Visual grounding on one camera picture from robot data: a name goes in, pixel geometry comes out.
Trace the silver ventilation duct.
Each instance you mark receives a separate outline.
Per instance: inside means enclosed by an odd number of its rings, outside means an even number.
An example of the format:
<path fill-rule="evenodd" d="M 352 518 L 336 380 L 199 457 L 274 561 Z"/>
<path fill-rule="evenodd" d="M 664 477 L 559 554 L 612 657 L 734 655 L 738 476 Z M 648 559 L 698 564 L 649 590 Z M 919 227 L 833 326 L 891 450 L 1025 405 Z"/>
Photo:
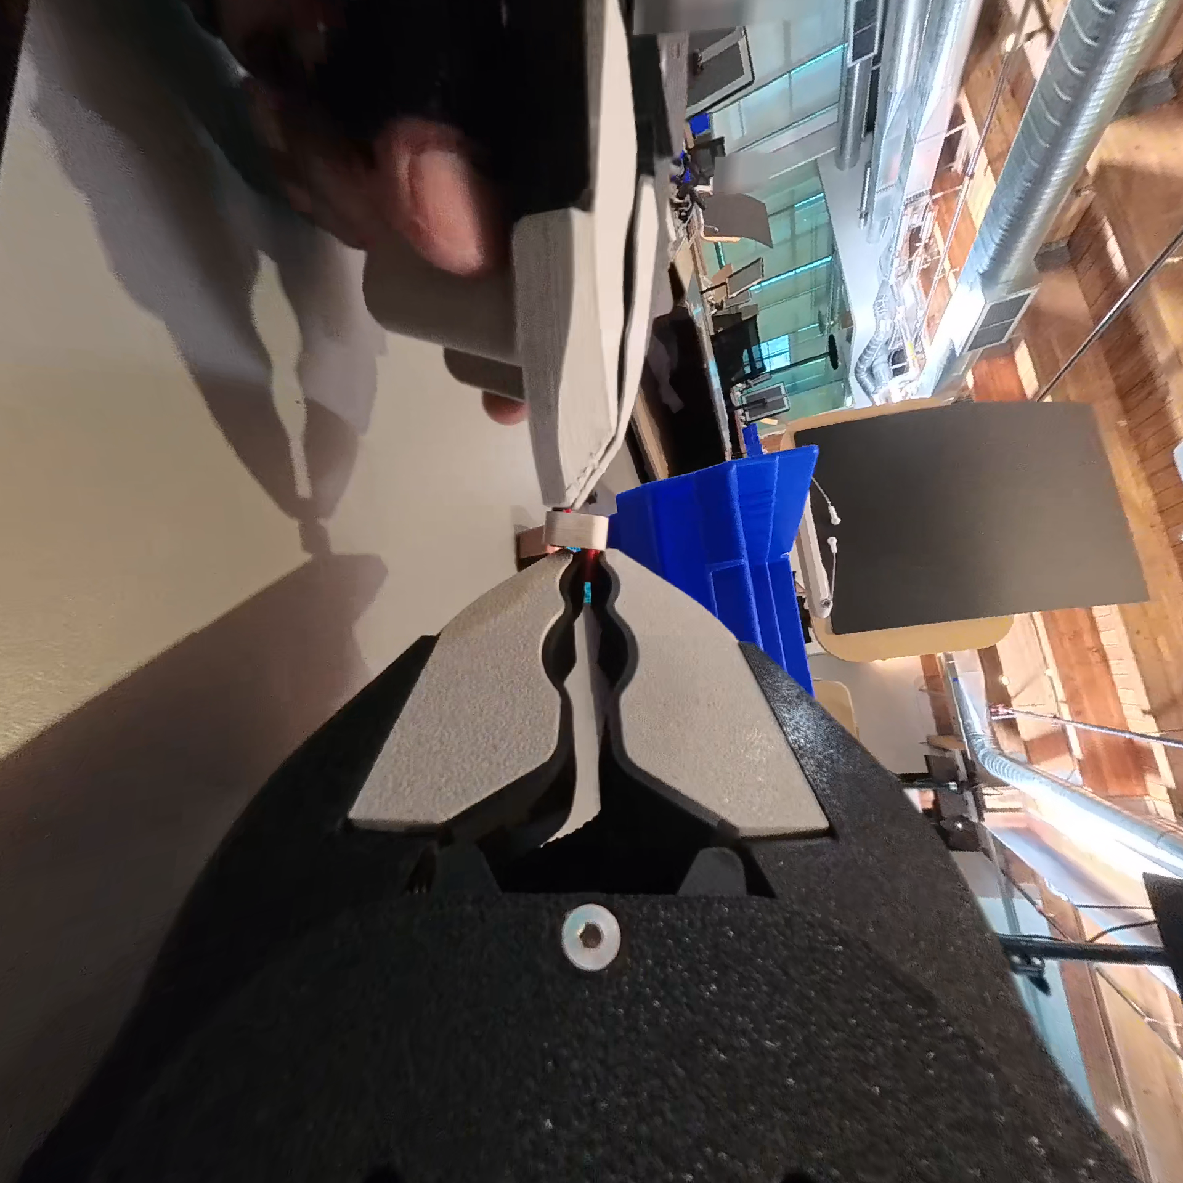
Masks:
<path fill-rule="evenodd" d="M 953 294 L 926 348 L 919 399 L 951 396 L 1001 346 L 1040 288 L 1035 259 L 1179 3 L 1072 2 L 1017 125 Z"/>
<path fill-rule="evenodd" d="M 985 713 L 983 678 L 977 670 L 962 673 L 956 657 L 937 656 L 962 740 L 983 773 L 1020 793 L 1042 823 L 1122 875 L 1181 879 L 1180 829 L 1131 814 L 1003 751 Z"/>

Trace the blue plastic bin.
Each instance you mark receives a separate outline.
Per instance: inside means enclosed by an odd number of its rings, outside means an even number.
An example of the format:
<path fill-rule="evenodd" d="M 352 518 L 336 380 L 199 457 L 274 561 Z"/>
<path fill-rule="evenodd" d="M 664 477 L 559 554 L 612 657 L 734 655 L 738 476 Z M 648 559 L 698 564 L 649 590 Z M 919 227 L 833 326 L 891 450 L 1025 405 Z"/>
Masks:
<path fill-rule="evenodd" d="M 815 447 L 741 458 L 616 497 L 607 544 L 696 601 L 814 692 L 791 553 Z"/>

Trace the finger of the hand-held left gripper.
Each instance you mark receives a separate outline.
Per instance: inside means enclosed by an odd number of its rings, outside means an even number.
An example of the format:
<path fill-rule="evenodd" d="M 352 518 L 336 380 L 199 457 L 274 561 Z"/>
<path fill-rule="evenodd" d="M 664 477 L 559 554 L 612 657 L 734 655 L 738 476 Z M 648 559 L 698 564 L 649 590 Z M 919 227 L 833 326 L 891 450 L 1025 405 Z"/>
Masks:
<path fill-rule="evenodd" d="M 639 195 L 527 215 L 511 231 L 517 363 L 542 505 L 584 506 L 639 389 Z"/>
<path fill-rule="evenodd" d="M 653 322 L 665 311 L 667 295 L 667 203 L 651 177 L 639 177 L 634 189 L 628 240 L 630 279 L 623 335 L 619 339 L 617 416 L 610 440 L 592 457 L 592 465 L 568 513 L 582 513 L 598 481 L 624 447 L 642 390 L 643 365 Z"/>

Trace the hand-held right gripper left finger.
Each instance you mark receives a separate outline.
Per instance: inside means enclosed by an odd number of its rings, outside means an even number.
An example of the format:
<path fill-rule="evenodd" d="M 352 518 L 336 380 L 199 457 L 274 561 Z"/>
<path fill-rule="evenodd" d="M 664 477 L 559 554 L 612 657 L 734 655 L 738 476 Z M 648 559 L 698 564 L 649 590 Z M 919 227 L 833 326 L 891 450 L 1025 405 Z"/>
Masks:
<path fill-rule="evenodd" d="M 532 851 L 569 820 L 579 559 L 558 551 L 438 633 L 351 806 L 366 831 Z"/>

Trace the black panel with wooden edge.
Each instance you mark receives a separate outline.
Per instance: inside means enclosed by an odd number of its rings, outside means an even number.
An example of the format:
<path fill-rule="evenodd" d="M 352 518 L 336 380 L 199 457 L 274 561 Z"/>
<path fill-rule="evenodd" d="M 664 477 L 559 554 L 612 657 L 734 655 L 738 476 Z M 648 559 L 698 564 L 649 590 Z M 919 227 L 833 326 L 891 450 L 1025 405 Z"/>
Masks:
<path fill-rule="evenodd" d="M 815 452 L 799 555 L 835 659 L 977 650 L 1017 615 L 1149 601 L 1085 404 L 921 399 L 794 422 L 786 440 Z"/>

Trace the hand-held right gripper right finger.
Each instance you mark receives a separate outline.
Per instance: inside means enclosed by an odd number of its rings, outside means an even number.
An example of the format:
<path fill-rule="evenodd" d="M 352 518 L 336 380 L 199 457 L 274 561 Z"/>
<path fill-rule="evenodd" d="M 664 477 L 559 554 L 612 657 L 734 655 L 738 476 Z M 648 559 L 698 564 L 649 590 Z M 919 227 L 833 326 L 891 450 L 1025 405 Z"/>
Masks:
<path fill-rule="evenodd" d="M 621 551 L 600 556 L 598 667 L 612 755 L 718 835 L 818 837 L 828 820 L 738 639 Z"/>

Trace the toy axle with orange ends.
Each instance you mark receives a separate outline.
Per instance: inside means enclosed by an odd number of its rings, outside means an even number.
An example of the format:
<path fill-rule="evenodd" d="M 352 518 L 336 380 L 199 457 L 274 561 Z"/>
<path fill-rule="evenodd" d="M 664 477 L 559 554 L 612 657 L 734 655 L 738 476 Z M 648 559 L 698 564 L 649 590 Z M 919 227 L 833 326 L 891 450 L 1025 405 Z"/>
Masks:
<path fill-rule="evenodd" d="M 515 556 L 521 562 L 559 551 L 601 554 L 608 548 L 611 518 L 582 511 L 547 511 L 538 527 L 515 537 Z"/>

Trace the person's left hand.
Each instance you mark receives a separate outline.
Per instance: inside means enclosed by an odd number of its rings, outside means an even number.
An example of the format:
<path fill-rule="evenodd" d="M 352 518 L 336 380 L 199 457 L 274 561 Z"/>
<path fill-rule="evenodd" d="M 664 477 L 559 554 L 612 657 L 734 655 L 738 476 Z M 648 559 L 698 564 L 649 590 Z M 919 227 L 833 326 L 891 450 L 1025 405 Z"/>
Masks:
<path fill-rule="evenodd" d="M 436 272 L 465 280 L 506 266 L 497 194 L 451 127 L 400 120 L 356 142 L 257 79 L 241 87 L 281 193 L 306 222 L 366 253 L 398 238 Z"/>

